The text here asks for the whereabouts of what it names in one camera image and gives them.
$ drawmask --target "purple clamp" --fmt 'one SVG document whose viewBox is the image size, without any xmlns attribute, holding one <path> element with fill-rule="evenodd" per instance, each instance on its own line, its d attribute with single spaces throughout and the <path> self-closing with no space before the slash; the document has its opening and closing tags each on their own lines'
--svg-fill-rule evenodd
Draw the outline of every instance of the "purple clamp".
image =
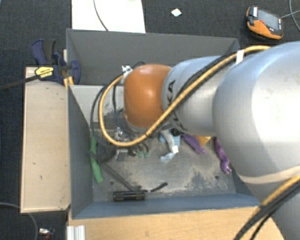
<svg viewBox="0 0 300 240">
<path fill-rule="evenodd" d="M 222 148 L 219 140 L 217 137 L 214 138 L 214 149 L 216 154 L 218 155 L 219 159 L 221 160 L 221 169 L 225 174 L 229 174 L 230 172 L 232 172 L 232 170 L 229 167 L 229 159 L 224 151 L 224 149 Z"/>
<path fill-rule="evenodd" d="M 207 152 L 201 147 L 199 140 L 197 137 L 189 135 L 189 134 L 183 134 L 181 136 L 181 139 L 183 139 L 186 143 L 189 144 L 191 148 L 194 149 L 194 152 L 196 154 L 206 154 Z"/>
</svg>

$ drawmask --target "small white object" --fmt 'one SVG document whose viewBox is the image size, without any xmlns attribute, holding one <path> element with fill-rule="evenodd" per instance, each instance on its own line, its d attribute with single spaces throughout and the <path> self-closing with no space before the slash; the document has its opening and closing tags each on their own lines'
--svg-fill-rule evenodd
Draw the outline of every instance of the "small white object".
<svg viewBox="0 0 300 240">
<path fill-rule="evenodd" d="M 133 71 L 130 65 L 122 65 L 122 73 L 123 78 L 121 79 L 120 83 L 123 85 L 127 76 Z"/>
<path fill-rule="evenodd" d="M 172 152 L 173 152 L 174 154 L 176 154 L 176 153 L 179 152 L 179 149 L 178 149 L 178 146 L 177 146 L 177 145 L 173 146 L 171 149 L 172 149 Z"/>
<path fill-rule="evenodd" d="M 165 160 L 170 160 L 170 159 L 172 159 L 174 156 L 175 156 L 175 154 L 172 153 L 172 152 L 170 152 L 170 153 L 168 153 L 168 154 L 166 154 L 166 155 L 161 156 L 160 159 L 163 160 L 163 161 L 165 161 Z"/>
<path fill-rule="evenodd" d="M 171 13 L 175 17 L 178 17 L 178 16 L 180 16 L 182 14 L 182 12 L 178 8 L 172 10 Z"/>
<path fill-rule="evenodd" d="M 238 50 L 236 52 L 236 60 L 235 60 L 235 64 L 239 64 L 240 62 L 242 62 L 244 60 L 244 50 Z"/>
<path fill-rule="evenodd" d="M 86 228 L 84 225 L 67 226 L 67 240 L 86 240 Z"/>
<path fill-rule="evenodd" d="M 258 16 L 258 8 L 254 7 L 253 8 L 253 17 L 257 17 Z"/>
</svg>

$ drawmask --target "gray bin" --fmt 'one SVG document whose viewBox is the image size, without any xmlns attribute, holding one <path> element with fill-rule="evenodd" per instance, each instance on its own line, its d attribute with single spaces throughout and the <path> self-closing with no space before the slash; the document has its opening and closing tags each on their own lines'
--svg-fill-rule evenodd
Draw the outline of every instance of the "gray bin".
<svg viewBox="0 0 300 240">
<path fill-rule="evenodd" d="M 101 85 L 121 72 L 122 65 L 177 63 L 205 56 L 237 51 L 235 38 L 67 30 L 67 60 L 78 59 L 82 69 L 80 85 L 68 89 L 71 212 L 73 219 L 148 215 L 257 206 L 259 202 L 236 172 L 225 175 L 211 143 L 207 154 L 195 154 L 181 143 L 180 152 L 168 163 L 160 156 L 168 152 L 156 138 L 147 140 L 148 158 L 130 157 L 109 165 L 132 185 L 152 189 L 163 182 L 168 186 L 149 193 L 143 201 L 112 201 L 114 191 L 125 188 L 105 171 L 104 182 L 96 184 L 88 150 L 90 129 L 87 117 L 94 95 Z M 117 103 L 122 106 L 120 90 Z"/>
</svg>

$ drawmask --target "black carpet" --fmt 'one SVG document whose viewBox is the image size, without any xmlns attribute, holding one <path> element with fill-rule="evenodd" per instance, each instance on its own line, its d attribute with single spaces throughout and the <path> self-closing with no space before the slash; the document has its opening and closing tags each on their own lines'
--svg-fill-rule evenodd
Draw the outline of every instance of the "black carpet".
<svg viewBox="0 0 300 240">
<path fill-rule="evenodd" d="M 300 9 L 292 0 L 292 10 Z M 289 0 L 142 0 L 148 33 L 233 37 L 242 48 L 253 44 L 277 45 L 300 40 L 291 17 L 284 19 L 285 35 L 280 41 L 252 37 L 244 19 L 247 8 L 258 4 L 280 16 L 289 13 Z M 171 11 L 179 8 L 182 15 Z M 296 16 L 300 25 L 300 13 Z M 0 85 L 24 77 L 33 41 L 56 39 L 56 50 L 66 47 L 66 28 L 71 27 L 71 0 L 3 0 L 0 10 Z M 2 158 L 0 202 L 19 204 L 23 136 L 23 86 L 0 92 Z M 65 238 L 65 212 L 35 214 L 38 227 L 54 227 L 53 239 Z M 0 240 L 33 239 L 31 220 L 16 210 L 0 208 Z"/>
</svg>

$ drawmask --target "white paper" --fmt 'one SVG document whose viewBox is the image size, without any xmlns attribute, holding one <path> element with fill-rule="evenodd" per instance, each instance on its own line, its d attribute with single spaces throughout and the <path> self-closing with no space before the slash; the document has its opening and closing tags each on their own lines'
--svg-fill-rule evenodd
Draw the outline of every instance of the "white paper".
<svg viewBox="0 0 300 240">
<path fill-rule="evenodd" d="M 95 6 L 109 31 L 146 32 L 141 0 L 95 0 Z M 72 28 L 105 30 L 97 17 L 94 0 L 72 0 Z"/>
</svg>

